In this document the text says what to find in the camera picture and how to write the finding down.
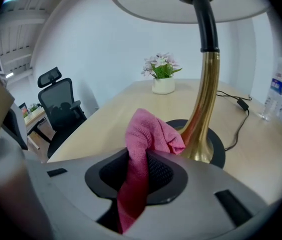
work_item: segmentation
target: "green leaves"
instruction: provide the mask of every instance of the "green leaves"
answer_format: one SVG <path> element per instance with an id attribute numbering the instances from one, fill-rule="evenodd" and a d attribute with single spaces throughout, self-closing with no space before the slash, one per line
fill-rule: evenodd
<path id="1" fill-rule="evenodd" d="M 30 108 L 29 108 L 29 111 L 30 112 L 33 112 L 33 111 L 35 111 L 37 109 L 37 104 L 31 104 L 31 106 L 30 106 Z"/>
<path id="2" fill-rule="evenodd" d="M 181 70 L 181 68 L 173 70 L 173 67 L 170 64 L 161 65 L 158 67 L 155 67 L 153 64 L 151 64 L 151 67 L 153 72 L 155 73 L 151 75 L 157 79 L 170 78 L 172 74 Z"/>
<path id="3" fill-rule="evenodd" d="M 178 72 L 178 71 L 180 71 L 180 70 L 182 70 L 182 69 L 180 68 L 180 69 L 173 70 L 173 71 L 172 71 L 172 74 L 174 74 L 174 73 L 176 73 L 176 72 Z"/>

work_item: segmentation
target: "desk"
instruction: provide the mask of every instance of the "desk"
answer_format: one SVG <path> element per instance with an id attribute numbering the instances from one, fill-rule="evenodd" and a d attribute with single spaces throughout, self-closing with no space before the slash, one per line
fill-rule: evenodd
<path id="1" fill-rule="evenodd" d="M 154 94 L 152 81 L 135 82 L 85 121 L 54 153 L 49 162 L 105 154 L 125 147 L 124 134 L 137 108 L 147 109 L 164 121 L 188 119 L 199 90 L 199 79 L 177 79 L 175 92 Z M 243 96 L 220 82 L 219 90 Z M 250 116 L 238 144 L 226 152 L 224 170 L 258 193 L 268 204 L 282 198 L 282 123 L 260 118 L 263 105 L 247 101 Z M 225 147 L 246 116 L 230 97 L 217 97 L 209 127 Z"/>
<path id="2" fill-rule="evenodd" d="M 38 121 L 46 118 L 48 121 L 47 115 L 42 107 L 38 107 L 34 113 L 30 113 L 27 117 L 24 118 L 26 131 L 28 132 Z M 34 145 L 34 147 L 38 150 L 39 146 L 32 140 L 30 136 L 27 136 L 27 139 Z"/>

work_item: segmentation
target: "plastic bottle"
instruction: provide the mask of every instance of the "plastic bottle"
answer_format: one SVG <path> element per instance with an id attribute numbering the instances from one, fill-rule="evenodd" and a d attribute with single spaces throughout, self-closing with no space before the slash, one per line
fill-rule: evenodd
<path id="1" fill-rule="evenodd" d="M 282 57 L 278 58 L 277 68 L 271 82 L 271 87 L 265 102 L 262 118 L 269 121 L 282 111 Z"/>

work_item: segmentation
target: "black office chair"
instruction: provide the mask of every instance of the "black office chair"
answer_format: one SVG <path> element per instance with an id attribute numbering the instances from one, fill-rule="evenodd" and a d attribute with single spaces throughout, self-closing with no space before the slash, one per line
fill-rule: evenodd
<path id="1" fill-rule="evenodd" d="M 38 99 L 56 131 L 48 148 L 48 158 L 51 158 L 59 146 L 86 120 L 80 107 L 81 102 L 74 101 L 71 79 L 57 81 L 61 77 L 62 74 L 55 67 L 37 80 L 40 88 L 48 86 L 39 92 Z"/>
<path id="2" fill-rule="evenodd" d="M 15 112 L 12 109 L 9 109 L 7 112 L 3 124 L 1 125 L 2 129 L 8 133 L 13 139 L 17 141 L 17 143 L 20 145 L 20 147 L 23 150 L 27 150 L 27 144 L 22 139 Z"/>

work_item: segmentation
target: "white flower pot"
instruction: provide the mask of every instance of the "white flower pot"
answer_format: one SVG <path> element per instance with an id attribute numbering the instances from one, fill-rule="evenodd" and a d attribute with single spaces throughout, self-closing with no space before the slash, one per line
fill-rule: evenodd
<path id="1" fill-rule="evenodd" d="M 32 111 L 30 115 L 32 115 L 33 117 L 35 117 L 36 115 L 38 115 L 40 113 L 39 108 L 37 108 L 35 111 Z"/>
<path id="2" fill-rule="evenodd" d="M 24 118 L 25 123 L 29 122 L 32 118 L 33 118 L 32 113 L 29 113 L 29 114 Z"/>
<path id="3" fill-rule="evenodd" d="M 174 78 L 154 78 L 152 92 L 155 94 L 170 94 L 175 90 Z"/>

